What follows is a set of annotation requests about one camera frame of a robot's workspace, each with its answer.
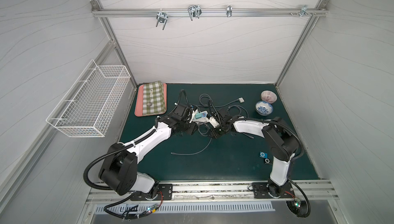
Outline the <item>metal crossbar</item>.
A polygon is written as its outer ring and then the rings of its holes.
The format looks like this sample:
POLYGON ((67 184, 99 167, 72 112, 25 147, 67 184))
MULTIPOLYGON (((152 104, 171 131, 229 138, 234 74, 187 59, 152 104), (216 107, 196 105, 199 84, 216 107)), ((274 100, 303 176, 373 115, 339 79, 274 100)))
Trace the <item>metal crossbar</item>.
MULTIPOLYGON (((231 18, 231 17, 324 17, 329 13, 327 9, 318 8, 200 8, 199 18, 231 18)), ((166 15, 169 18, 186 18, 195 14, 192 9, 101 9, 93 11, 96 18, 155 18, 157 15, 166 15)))

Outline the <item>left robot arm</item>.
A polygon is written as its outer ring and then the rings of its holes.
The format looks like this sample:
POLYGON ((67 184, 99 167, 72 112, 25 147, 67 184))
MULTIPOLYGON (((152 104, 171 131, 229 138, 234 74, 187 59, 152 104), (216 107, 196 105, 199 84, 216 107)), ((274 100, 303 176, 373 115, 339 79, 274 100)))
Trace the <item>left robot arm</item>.
POLYGON ((163 117, 155 119, 155 125, 138 138, 127 143, 114 143, 107 153, 92 161, 84 170, 86 185, 102 191, 115 191, 122 196, 130 191, 141 192, 154 199, 159 181, 137 170, 138 164, 160 143, 177 133, 192 135, 197 124, 192 121, 194 107, 190 104, 185 90, 180 90, 174 109, 163 117), (102 161, 98 177, 107 186, 100 186, 89 179, 89 171, 102 161))

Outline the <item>pink tray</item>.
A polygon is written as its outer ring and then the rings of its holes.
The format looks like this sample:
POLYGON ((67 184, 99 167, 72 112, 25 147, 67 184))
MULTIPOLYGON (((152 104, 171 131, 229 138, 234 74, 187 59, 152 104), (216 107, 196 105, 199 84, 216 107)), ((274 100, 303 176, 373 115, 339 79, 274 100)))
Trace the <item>pink tray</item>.
MULTIPOLYGON (((134 114, 137 117, 143 117, 142 115, 142 109, 143 109, 143 85, 139 86, 138 91, 137 91, 137 99, 136 99, 136 105, 135 105, 135 111, 134 114)), ((164 83, 164 96, 165 96, 165 104, 167 108, 167 84, 164 83)))

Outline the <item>pink striped bowl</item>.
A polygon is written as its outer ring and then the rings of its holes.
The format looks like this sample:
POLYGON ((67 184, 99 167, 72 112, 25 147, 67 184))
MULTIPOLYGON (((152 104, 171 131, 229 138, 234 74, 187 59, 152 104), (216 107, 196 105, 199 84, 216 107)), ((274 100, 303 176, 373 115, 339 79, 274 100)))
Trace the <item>pink striped bowl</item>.
POLYGON ((265 90, 261 93, 261 99, 267 103, 273 104, 278 100, 278 97, 274 92, 265 90))

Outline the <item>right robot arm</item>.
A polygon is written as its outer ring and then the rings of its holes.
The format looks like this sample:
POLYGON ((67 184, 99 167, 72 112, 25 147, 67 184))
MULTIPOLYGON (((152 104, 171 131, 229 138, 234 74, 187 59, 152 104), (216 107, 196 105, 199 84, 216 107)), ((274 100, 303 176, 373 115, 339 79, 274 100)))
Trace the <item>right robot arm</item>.
POLYGON ((214 136, 238 132, 265 139, 271 155, 274 157, 269 179, 270 186, 282 188, 290 182, 291 164, 304 155, 305 149, 300 138, 282 118, 264 120, 230 116, 226 110, 216 109, 210 98, 207 101, 207 108, 212 117, 219 122, 219 125, 213 130, 214 136))

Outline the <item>teal USB charger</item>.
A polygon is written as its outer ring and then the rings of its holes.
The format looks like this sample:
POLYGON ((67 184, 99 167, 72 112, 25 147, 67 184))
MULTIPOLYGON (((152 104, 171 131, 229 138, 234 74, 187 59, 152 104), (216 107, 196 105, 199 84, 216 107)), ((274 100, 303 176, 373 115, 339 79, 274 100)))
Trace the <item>teal USB charger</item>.
POLYGON ((196 115, 196 119, 206 118, 207 114, 208 114, 207 111, 200 112, 200 114, 196 115))

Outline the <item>green checkered cloth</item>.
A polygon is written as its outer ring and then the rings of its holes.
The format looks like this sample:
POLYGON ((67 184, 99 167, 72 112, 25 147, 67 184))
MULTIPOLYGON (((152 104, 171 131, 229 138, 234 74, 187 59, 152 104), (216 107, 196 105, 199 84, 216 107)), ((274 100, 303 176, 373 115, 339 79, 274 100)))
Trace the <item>green checkered cloth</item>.
POLYGON ((159 115, 166 112, 166 104, 165 104, 165 96, 164 96, 164 83, 161 81, 156 81, 148 84, 144 84, 143 86, 143 116, 151 116, 151 115, 159 115), (147 107, 147 102, 149 101, 149 91, 150 89, 154 89, 153 94, 153 105, 151 107, 147 107))

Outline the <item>blue patterned bowl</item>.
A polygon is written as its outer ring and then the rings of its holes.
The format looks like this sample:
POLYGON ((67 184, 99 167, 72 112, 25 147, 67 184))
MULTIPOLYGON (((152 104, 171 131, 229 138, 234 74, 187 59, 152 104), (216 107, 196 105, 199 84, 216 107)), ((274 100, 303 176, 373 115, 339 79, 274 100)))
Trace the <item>blue patterned bowl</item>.
POLYGON ((270 103, 260 100, 255 104, 255 110, 262 116, 268 116, 274 111, 274 108, 270 103))

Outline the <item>aluminium front rail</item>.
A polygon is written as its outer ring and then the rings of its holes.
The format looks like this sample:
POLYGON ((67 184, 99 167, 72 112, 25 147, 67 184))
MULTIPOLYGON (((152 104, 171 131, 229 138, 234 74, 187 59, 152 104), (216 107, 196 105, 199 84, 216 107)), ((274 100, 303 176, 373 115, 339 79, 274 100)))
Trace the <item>aluminium front rail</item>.
POLYGON ((163 181, 159 191, 165 196, 165 202, 230 202, 230 201, 287 201, 294 196, 309 201, 338 200, 330 180, 294 180, 283 196, 272 198, 262 192, 260 186, 267 185, 265 180, 242 181, 163 181))

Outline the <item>blue mp3 player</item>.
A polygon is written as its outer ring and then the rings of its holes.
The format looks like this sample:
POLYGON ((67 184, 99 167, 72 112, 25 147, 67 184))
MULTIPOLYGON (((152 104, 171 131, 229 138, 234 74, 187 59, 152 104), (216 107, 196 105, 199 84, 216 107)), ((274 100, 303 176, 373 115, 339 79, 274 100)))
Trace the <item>blue mp3 player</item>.
POLYGON ((268 158, 267 154, 264 153, 264 152, 261 152, 261 153, 260 153, 260 157, 261 157, 261 158, 268 158))

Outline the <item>white colourful power strip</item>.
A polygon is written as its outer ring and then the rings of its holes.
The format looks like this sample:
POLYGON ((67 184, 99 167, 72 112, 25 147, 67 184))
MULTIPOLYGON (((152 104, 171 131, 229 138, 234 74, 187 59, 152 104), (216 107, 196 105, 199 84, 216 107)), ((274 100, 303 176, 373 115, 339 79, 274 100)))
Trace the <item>white colourful power strip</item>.
POLYGON ((192 113, 192 119, 190 123, 195 122, 195 123, 209 123, 209 118, 208 118, 208 112, 203 111, 200 112, 199 110, 195 110, 192 113))

